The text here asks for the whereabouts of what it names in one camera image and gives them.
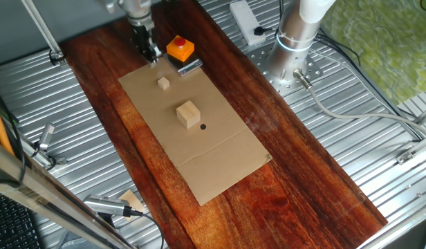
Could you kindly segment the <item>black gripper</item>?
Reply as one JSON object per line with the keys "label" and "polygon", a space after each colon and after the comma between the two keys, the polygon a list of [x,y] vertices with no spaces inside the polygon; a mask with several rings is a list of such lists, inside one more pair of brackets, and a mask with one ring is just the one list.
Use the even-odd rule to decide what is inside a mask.
{"label": "black gripper", "polygon": [[147,61],[150,68],[156,65],[156,59],[162,56],[162,51],[156,45],[155,28],[147,29],[146,26],[131,27],[132,41],[137,46],[142,55],[147,55]]}

